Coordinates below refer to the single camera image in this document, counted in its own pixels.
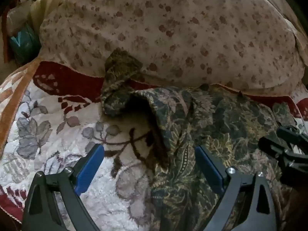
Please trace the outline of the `teal bag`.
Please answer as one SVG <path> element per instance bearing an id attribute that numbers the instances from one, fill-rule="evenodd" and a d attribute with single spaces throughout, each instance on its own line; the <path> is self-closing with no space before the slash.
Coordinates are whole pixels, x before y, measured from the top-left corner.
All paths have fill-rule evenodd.
<path id="1" fill-rule="evenodd" d="M 39 36 L 25 23 L 23 27 L 9 39 L 16 61 L 25 65 L 34 60 L 40 52 Z"/>

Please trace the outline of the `pink floral pillow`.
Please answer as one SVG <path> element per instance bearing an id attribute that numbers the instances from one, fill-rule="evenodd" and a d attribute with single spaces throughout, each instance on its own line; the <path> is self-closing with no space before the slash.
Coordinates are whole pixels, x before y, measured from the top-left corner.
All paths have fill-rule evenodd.
<path id="1" fill-rule="evenodd" d="M 222 84 L 290 94 L 305 64 L 295 35 L 266 0 L 65 0 L 40 27 L 41 57 L 104 76 L 123 49 L 146 82 Z"/>

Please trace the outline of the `dark paisley patterned garment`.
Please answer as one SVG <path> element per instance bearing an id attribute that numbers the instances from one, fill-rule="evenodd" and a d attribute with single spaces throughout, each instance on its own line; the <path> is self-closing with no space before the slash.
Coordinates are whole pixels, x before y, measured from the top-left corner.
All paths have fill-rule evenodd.
<path id="1" fill-rule="evenodd" d="M 102 110 L 109 116 L 141 115 L 150 128 L 153 204 L 151 230 L 201 230 L 218 202 L 195 160 L 205 146 L 225 166 L 244 174 L 261 171 L 269 182 L 278 230 L 287 227 L 292 190 L 279 178 L 273 158 L 258 148 L 261 137 L 282 144 L 279 126 L 293 126 L 287 103 L 266 106 L 217 85 L 135 90 L 130 81 L 142 63 L 114 50 L 105 62 Z"/>

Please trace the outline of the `white red floral blanket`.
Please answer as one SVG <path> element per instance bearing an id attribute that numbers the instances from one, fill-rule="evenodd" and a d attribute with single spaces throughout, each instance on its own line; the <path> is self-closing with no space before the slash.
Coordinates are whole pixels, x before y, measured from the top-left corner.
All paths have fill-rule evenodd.
<path id="1" fill-rule="evenodd" d="M 60 172 L 94 144 L 106 159 L 81 199 L 100 230 L 151 230 L 153 140 L 146 118 L 109 116 L 102 110 L 105 77 L 34 61 L 1 85 L 1 207 L 21 219 L 37 171 Z M 251 96 L 272 106 L 287 103 L 295 128 L 307 132 L 307 114 L 288 96 Z M 300 219 L 292 190 L 287 227 Z"/>

